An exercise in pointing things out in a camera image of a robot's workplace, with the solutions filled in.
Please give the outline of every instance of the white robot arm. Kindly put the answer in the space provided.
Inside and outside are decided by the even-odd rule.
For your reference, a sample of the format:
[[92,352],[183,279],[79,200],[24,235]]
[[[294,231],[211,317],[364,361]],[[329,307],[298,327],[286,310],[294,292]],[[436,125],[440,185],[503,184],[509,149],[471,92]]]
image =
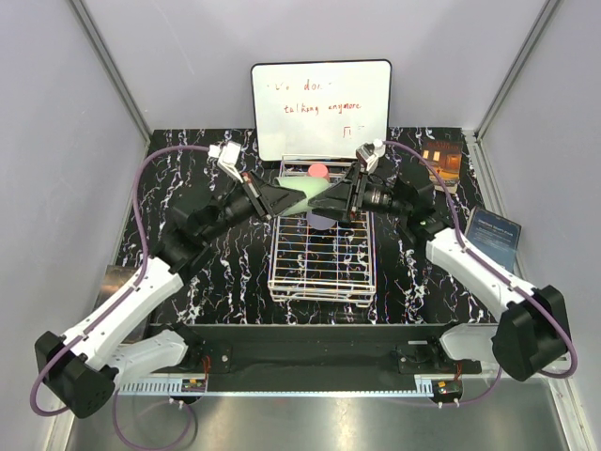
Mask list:
[[[465,237],[458,240],[455,230],[433,208],[433,187],[423,173],[419,177],[399,175],[392,189],[374,183],[369,177],[377,161],[374,150],[370,145],[359,148],[358,162],[351,165],[345,177],[309,204],[316,214],[341,222],[352,221],[361,210],[396,215],[397,232],[407,246],[463,283],[499,322],[451,327],[439,339],[441,352],[454,361],[498,362],[519,381],[562,356],[566,352],[564,341],[524,298],[524,294],[535,298],[569,335],[561,293],[553,287],[535,288],[471,246]],[[138,280],[137,272],[79,324],[61,336],[47,332],[36,342],[39,371],[45,374],[43,382],[76,416],[91,415],[115,389],[157,369],[192,369],[201,364],[203,340],[183,325],[134,345],[119,345],[130,330],[210,260],[209,243],[215,237],[252,215],[271,219],[305,198],[302,192],[270,185],[253,173],[238,174],[234,161],[220,159],[220,167],[237,181],[231,193],[215,199],[206,187],[199,187],[183,195],[171,209],[173,221],[151,252],[143,280]],[[499,278],[486,271],[474,256],[509,280],[510,286],[500,284]],[[122,299],[128,290],[131,293]],[[101,315],[106,318],[88,331]],[[68,349],[69,343],[75,344]],[[64,355],[49,368],[59,352]]]
[[[225,149],[232,146],[236,146],[234,152],[239,151],[233,143]],[[61,336],[47,332],[37,340],[43,383],[77,417],[96,412],[115,389],[152,371],[167,366],[200,367],[204,342],[182,324],[134,345],[119,345],[143,318],[210,261],[214,238],[253,215],[269,220],[305,198],[303,192],[271,185],[252,172],[238,174],[232,163],[235,159],[222,156],[223,152],[219,166],[237,182],[229,194],[214,198],[207,186],[184,194],[170,210],[171,221],[147,259],[142,280],[138,270],[79,324]]]

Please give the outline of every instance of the black marble surface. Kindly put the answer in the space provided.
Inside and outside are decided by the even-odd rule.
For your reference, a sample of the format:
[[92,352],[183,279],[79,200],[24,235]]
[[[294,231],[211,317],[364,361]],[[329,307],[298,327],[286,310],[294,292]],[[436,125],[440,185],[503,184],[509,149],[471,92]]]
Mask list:
[[[390,128],[388,139],[420,149],[422,139],[463,141],[460,129]],[[152,153],[175,145],[216,144],[234,140],[242,144],[238,168],[254,170],[273,179],[279,163],[261,162],[254,130],[164,130],[155,131],[149,148]],[[387,152],[380,159],[378,174],[393,180],[400,164],[415,164],[399,152]],[[140,186],[140,199],[150,245],[156,243],[167,219],[167,211],[180,190],[206,183],[215,193],[225,193],[233,181],[207,160],[202,152],[177,151],[158,158],[146,169]],[[482,205],[482,197],[463,147],[460,184],[454,195],[459,219],[465,227],[470,210]],[[442,194],[437,203],[444,208]],[[369,308],[347,303],[275,303],[268,290],[272,223],[251,219],[231,229],[214,242],[217,254],[209,265],[179,293],[165,301],[152,321],[166,323],[243,324],[336,324],[336,323],[446,323],[489,322],[489,313],[454,278],[416,258],[394,232],[393,218],[376,216],[377,294]],[[116,264],[139,265],[139,237],[130,215]]]

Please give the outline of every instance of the purple object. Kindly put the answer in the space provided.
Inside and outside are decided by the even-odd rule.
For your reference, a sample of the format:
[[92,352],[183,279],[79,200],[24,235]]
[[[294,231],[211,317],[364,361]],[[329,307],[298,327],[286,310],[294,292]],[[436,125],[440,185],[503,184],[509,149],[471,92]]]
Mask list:
[[307,223],[309,223],[309,227],[314,228],[315,230],[328,230],[329,228],[336,226],[336,221],[333,219],[313,214],[310,211],[307,211]]

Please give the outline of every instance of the gray wall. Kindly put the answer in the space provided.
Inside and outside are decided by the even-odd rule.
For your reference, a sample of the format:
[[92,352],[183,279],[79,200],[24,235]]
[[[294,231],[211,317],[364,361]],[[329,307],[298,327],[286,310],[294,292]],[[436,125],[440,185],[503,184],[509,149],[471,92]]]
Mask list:
[[389,58],[391,124],[473,128],[544,0],[86,0],[151,128],[253,127],[254,63]]
[[485,152],[537,285],[565,295],[576,382],[601,443],[601,2],[563,2],[503,105]]
[[91,309],[144,143],[65,0],[0,2],[0,61],[0,447],[29,451],[34,342]]

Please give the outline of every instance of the metal dish rack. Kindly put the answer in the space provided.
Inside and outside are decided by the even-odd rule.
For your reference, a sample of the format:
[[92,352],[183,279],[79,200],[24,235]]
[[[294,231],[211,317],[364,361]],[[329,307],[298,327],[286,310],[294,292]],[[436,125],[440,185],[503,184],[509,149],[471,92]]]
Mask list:
[[[350,163],[282,160],[280,177],[305,176],[324,163],[332,183]],[[376,246],[373,215],[362,213],[350,226],[309,227],[306,215],[278,217],[271,242],[268,287],[277,303],[330,301],[368,307],[376,295]]]

